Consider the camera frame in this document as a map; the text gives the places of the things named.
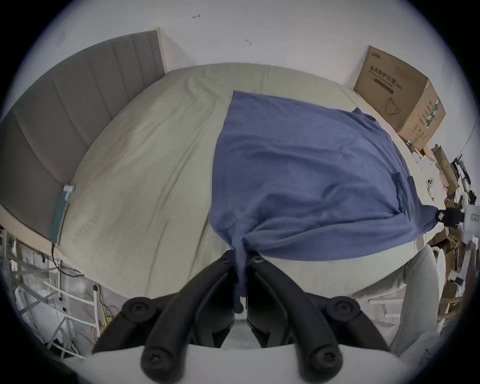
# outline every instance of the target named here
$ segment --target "white wall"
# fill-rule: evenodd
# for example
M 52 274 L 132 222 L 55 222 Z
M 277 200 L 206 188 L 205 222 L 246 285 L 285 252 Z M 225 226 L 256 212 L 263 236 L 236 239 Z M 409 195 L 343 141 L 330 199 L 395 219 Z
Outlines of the white wall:
M 430 145 L 441 145 L 451 160 L 478 119 L 468 82 L 440 36 L 408 3 L 386 0 L 77 0 L 22 63 L 2 116 L 66 57 L 156 26 L 168 37 L 169 69 L 254 62 L 314 73 L 353 88 L 368 45 L 385 50 L 431 79 L 446 117 Z M 478 160 L 479 142 L 478 134 L 472 136 L 463 151 L 477 186 L 480 162 L 470 161 Z

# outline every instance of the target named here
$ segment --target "power cord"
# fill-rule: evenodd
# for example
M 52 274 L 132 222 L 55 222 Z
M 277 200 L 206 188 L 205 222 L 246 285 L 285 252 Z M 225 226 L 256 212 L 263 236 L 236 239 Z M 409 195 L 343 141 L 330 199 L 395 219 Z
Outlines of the power cord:
M 59 265 L 58 265 L 58 264 L 56 263 L 56 261 L 55 261 L 55 256 L 53 256 L 53 251 L 54 251 L 54 249 L 55 249 L 55 244 L 52 243 L 52 260 L 50 260 L 50 259 L 49 259 L 49 260 L 53 262 L 53 264 L 56 266 L 56 268 L 58 269 L 58 271 L 59 271 L 60 273 L 64 274 L 65 276 L 69 276 L 69 277 L 83 277 L 83 276 L 85 276 L 84 274 L 70 275 L 70 274 L 62 271 L 62 270 L 60 269 Z M 78 271 L 78 270 L 76 270 L 76 269 L 69 268 L 69 267 L 62 267 L 62 268 L 70 269 L 70 270 L 76 271 L 76 272 L 80 272 L 80 271 Z

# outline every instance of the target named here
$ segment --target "black screw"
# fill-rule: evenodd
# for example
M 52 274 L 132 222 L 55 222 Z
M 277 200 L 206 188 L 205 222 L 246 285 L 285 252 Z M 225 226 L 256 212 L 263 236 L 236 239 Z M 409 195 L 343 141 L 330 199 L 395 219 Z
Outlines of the black screw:
M 335 310 L 342 315 L 346 315 L 352 312 L 353 308 L 350 303 L 346 301 L 340 301 L 335 305 Z
M 150 352 L 148 361 L 150 363 L 150 369 L 161 372 L 168 372 L 172 369 L 172 357 L 163 349 L 157 349 Z
M 312 367 L 318 372 L 331 371 L 342 363 L 340 351 L 333 346 L 322 347 L 312 354 Z
M 145 313 L 147 309 L 145 303 L 137 302 L 132 305 L 132 312 Z
M 255 256 L 252 261 L 254 263 L 261 263 L 262 261 L 264 260 L 264 258 L 262 256 Z

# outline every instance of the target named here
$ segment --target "gray cushion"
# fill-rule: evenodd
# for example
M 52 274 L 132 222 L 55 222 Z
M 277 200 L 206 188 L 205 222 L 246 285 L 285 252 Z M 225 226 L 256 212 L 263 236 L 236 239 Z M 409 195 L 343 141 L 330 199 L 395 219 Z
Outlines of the gray cushion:
M 133 100 L 135 96 L 145 89 L 145 84 L 132 37 L 117 37 L 112 39 L 111 42 L 117 63 L 119 64 L 123 83 L 127 90 L 128 99 L 129 101 Z
M 144 84 L 151 84 L 156 80 L 156 68 L 148 37 L 145 34 L 138 33 L 132 35 L 132 42 L 135 47 L 135 53 L 137 54 Z
M 12 109 L 45 168 L 58 182 L 70 183 L 87 144 L 73 125 L 50 73 L 28 88 Z
M 48 238 L 63 185 L 88 147 L 164 74 L 156 31 L 96 44 L 45 73 L 0 124 L 0 204 Z
M 90 146 L 111 117 L 86 53 L 70 56 L 50 72 L 70 120 Z
M 112 44 L 110 41 L 104 41 L 88 48 L 86 53 L 96 85 L 113 118 L 128 104 L 128 96 Z
M 12 112 L 0 130 L 0 175 L 0 204 L 48 238 L 63 186 L 38 160 Z
M 155 63 L 156 79 L 158 80 L 165 74 L 165 68 L 163 68 L 162 55 L 160 53 L 160 45 L 158 44 L 158 34 L 156 31 L 150 31 L 145 33 L 148 36 L 148 42 L 152 49 L 152 58 Z

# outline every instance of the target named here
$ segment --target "clutter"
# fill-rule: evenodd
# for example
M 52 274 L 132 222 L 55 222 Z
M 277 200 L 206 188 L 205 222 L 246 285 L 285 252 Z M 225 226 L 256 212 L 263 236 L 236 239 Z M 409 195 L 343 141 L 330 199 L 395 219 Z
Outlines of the clutter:
M 442 147 L 436 145 L 432 151 L 437 159 L 440 169 L 442 170 L 446 178 L 446 181 L 448 182 L 447 196 L 451 196 L 460 186 L 460 184 L 458 184 L 458 177 L 456 176 L 455 171 L 452 168 L 450 162 L 448 161 Z
M 428 77 L 372 46 L 354 91 L 418 150 L 424 148 L 445 117 Z

